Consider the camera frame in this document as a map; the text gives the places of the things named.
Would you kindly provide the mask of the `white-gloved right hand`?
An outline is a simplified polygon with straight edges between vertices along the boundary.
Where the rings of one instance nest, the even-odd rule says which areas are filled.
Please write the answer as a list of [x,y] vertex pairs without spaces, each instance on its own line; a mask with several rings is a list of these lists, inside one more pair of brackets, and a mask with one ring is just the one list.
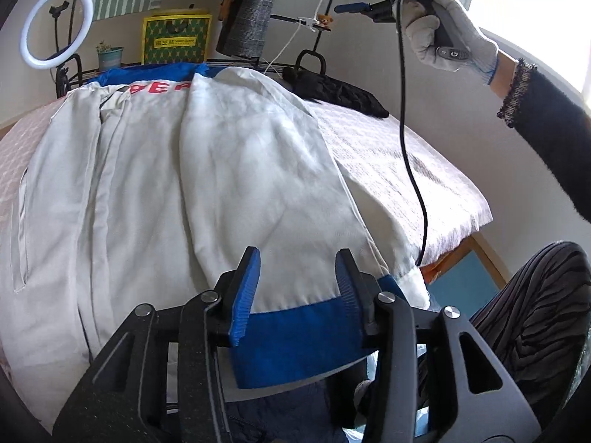
[[453,72],[468,68],[484,84],[492,82],[499,47],[458,0],[404,0],[400,16],[402,30],[422,63]]

